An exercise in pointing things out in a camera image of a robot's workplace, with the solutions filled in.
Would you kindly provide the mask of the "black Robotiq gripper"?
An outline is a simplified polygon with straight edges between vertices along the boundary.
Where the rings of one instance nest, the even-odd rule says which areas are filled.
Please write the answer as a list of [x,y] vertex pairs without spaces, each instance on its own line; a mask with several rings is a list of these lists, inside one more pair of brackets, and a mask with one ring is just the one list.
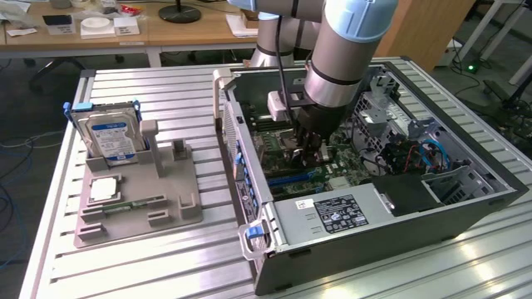
[[292,154],[292,165],[300,168],[310,154],[315,154],[323,142],[328,142],[346,115],[346,106],[328,108],[322,105],[303,106],[295,122],[295,139],[300,152]]

